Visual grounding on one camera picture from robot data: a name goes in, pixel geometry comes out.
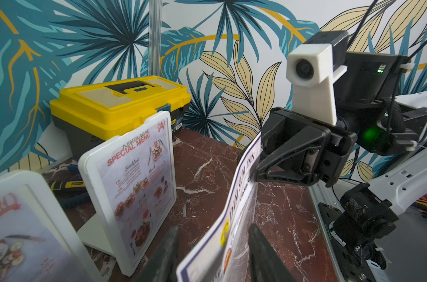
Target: screw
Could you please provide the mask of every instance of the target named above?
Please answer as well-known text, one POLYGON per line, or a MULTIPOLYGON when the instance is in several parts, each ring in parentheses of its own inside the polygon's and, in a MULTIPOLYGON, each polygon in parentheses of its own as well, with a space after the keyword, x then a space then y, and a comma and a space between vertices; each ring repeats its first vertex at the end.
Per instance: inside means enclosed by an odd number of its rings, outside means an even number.
POLYGON ((302 172, 309 172, 309 171, 310 171, 310 164, 305 163, 305 164, 301 167, 301 171, 302 171, 302 172))

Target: red marble surface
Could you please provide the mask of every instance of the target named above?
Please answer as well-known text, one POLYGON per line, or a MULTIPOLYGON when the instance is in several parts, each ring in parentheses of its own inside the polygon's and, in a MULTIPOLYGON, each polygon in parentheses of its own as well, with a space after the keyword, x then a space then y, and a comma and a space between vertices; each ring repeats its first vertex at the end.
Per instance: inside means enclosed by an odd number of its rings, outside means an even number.
MULTIPOLYGON (((114 257, 87 247, 107 281, 136 281, 170 226, 177 225, 179 260, 212 226, 224 208, 239 150, 199 133, 182 129, 174 138, 177 199, 145 257, 132 277, 122 275, 114 257)), ((66 161, 44 174, 51 181, 80 180, 67 171, 66 161)), ((66 209, 75 230, 95 213, 91 203, 66 209)), ((254 222, 267 237, 285 266, 299 282, 337 281, 324 239, 305 187, 259 184, 254 222)))

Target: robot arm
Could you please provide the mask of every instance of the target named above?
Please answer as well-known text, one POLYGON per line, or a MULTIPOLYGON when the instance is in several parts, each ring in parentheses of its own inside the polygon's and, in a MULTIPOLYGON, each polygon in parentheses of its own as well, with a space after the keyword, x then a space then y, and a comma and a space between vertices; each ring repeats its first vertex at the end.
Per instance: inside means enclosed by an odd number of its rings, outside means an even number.
MULTIPOLYGON (((346 52, 346 42, 346 31, 319 32, 289 54, 293 109, 272 109, 263 125, 257 181, 331 187, 356 144, 400 155, 427 136, 427 105, 413 95, 396 102, 401 75, 412 68, 408 57, 346 52)), ((397 215, 426 193, 427 148, 347 191, 331 232, 358 262, 373 259, 373 240, 394 230, 397 215)))

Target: white acrylic menu stand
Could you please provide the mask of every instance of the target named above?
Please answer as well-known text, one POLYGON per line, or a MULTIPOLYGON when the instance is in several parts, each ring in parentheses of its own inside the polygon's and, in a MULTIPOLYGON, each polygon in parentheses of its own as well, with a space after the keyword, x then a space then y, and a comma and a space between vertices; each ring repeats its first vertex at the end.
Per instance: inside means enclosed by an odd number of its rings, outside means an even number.
POLYGON ((40 174, 17 170, 0 176, 0 197, 8 193, 19 195, 30 206, 43 225, 75 257, 76 263, 86 271, 91 281, 103 281, 63 209, 40 174))
MULTIPOLYGON (((140 154, 138 149, 147 150, 147 152, 149 152, 149 147, 143 147, 134 149, 130 154, 140 154)), ((115 136, 86 152, 81 156, 78 162, 78 168, 97 213, 88 220, 77 233, 85 245, 115 256, 121 272, 127 276, 131 276, 138 267, 141 258, 144 256, 172 206, 176 202, 176 177, 174 172, 170 113, 167 111, 160 111, 149 117, 142 126, 124 134, 123 136, 115 136), (140 133, 157 126, 162 121, 165 121, 164 124, 166 124, 164 130, 166 131, 168 150, 165 153, 169 154, 169 170, 171 171, 168 193, 171 193, 172 200, 165 207, 160 222, 156 224, 155 228, 152 228, 152 232, 149 233, 144 243, 144 247, 141 248, 136 259, 131 260, 126 249, 127 243, 124 242, 121 237, 120 229, 107 195, 106 189, 111 188, 104 187, 102 176, 98 170, 98 163, 108 160, 112 155, 115 155, 118 149, 122 148, 124 144, 127 144, 128 141, 139 136, 140 133)))

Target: restaurant menu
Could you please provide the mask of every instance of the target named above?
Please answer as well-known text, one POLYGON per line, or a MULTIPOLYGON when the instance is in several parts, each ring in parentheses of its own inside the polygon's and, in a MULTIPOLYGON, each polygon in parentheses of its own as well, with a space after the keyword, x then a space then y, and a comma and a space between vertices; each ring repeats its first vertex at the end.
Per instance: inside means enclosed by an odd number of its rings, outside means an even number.
POLYGON ((161 120, 98 163, 111 209, 129 259, 141 259, 143 247, 160 228, 176 195, 172 189, 166 121, 161 120))
POLYGON ((260 133, 250 143, 232 180, 226 206, 213 226, 182 260, 178 281, 244 281, 248 268, 248 228, 254 219, 260 133))
POLYGON ((0 198, 0 282, 90 280, 19 195, 0 198))

